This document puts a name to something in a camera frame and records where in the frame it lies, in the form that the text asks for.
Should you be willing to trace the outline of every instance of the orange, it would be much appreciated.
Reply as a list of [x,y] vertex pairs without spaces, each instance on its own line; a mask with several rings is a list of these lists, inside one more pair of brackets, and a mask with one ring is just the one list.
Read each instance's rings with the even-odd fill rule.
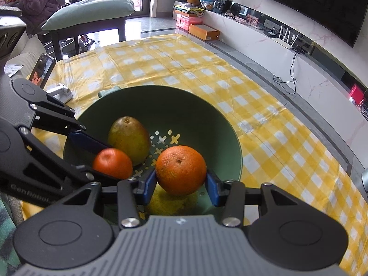
[[159,155],[156,177],[169,194],[183,196],[194,193],[204,183],[207,168],[202,155],[188,146],[173,146]]
[[93,169],[119,178],[127,179],[133,173],[131,159],[121,150],[106,148],[99,152],[93,161]]

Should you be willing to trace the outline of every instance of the light green cushion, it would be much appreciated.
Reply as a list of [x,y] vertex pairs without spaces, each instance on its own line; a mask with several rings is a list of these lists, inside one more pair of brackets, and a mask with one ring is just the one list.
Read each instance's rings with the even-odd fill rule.
[[134,12],[132,0],[86,0],[73,3],[55,12],[43,25],[46,31],[70,26],[115,19]]

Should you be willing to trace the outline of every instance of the black cable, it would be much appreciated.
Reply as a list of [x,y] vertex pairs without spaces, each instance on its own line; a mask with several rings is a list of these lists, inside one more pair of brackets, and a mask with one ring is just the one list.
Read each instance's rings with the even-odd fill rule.
[[[276,82],[276,83],[278,83],[282,88],[284,88],[284,90],[288,93],[288,94],[290,94],[290,95],[294,95],[294,94],[296,94],[297,93],[297,86],[296,86],[296,82],[298,81],[297,79],[295,79],[294,78],[294,61],[295,61],[295,57],[297,56],[297,54],[298,54],[298,52],[296,52],[295,53],[295,55],[294,55],[294,57],[293,57],[293,62],[292,62],[292,64],[291,64],[291,67],[290,67],[290,76],[291,76],[291,78],[293,79],[292,81],[286,81],[286,82],[284,82],[284,81],[281,81],[281,80],[279,80],[279,79],[281,79],[280,77],[276,77],[275,75],[273,75],[273,78],[272,78],[272,80],[274,80],[274,82]],[[289,92],[288,90],[286,90],[286,88],[282,85],[282,84],[286,84],[286,83],[294,83],[294,92],[293,93],[291,93],[291,92]]]

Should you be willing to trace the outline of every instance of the pink storage box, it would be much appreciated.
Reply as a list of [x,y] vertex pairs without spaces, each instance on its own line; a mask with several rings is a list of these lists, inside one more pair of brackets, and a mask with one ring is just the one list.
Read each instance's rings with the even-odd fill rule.
[[182,27],[180,24],[180,28],[183,28],[184,30],[188,31],[190,25],[199,25],[203,23],[202,17],[186,17],[182,16],[181,18],[184,21],[184,26]]
[[181,22],[181,20],[182,20],[182,15],[180,14],[180,13],[178,13],[177,15],[176,15],[176,26],[177,27],[180,27],[180,22]]

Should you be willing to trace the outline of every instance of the dark floor border stripe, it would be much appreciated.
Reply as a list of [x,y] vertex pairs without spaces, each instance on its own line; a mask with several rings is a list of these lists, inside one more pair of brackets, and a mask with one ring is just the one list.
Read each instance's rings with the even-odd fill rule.
[[158,32],[158,31],[168,31],[168,30],[175,30],[176,28],[166,28],[166,29],[157,29],[157,30],[149,30],[149,31],[143,31],[141,34],[144,33],[150,33],[150,32]]
[[320,132],[321,134],[331,143],[331,145],[336,149],[336,151],[341,155],[341,157],[343,158],[343,160],[347,163],[347,171],[346,173],[349,175],[351,174],[351,168],[352,168],[352,164],[349,162],[348,158],[345,156],[345,154],[341,151],[341,149],[336,145],[336,143],[327,135],[327,133],[301,108],[299,107],[299,105],[297,105],[295,102],[293,102],[293,100],[287,96],[284,92],[282,92],[279,88],[277,88],[273,83],[271,83],[268,79],[264,78],[262,75],[260,75],[257,71],[253,70],[251,67],[249,67],[248,65],[244,64],[243,62],[241,62],[239,59],[235,58],[234,56],[230,55],[229,53],[225,52],[224,50],[222,50],[221,48],[215,46],[214,44],[212,44],[211,42],[208,41],[204,41],[207,44],[209,44],[211,47],[215,48],[216,50],[220,51],[221,53],[223,53],[224,55],[228,56],[229,58],[231,58],[232,60],[236,61],[237,63],[239,63],[241,66],[243,66],[244,68],[246,68],[247,70],[251,71],[251,73],[255,74],[257,77],[259,77],[262,81],[266,82],[268,85],[270,85],[272,88],[274,88],[279,94],[281,94],[289,103],[291,103],[301,114],[303,114]]

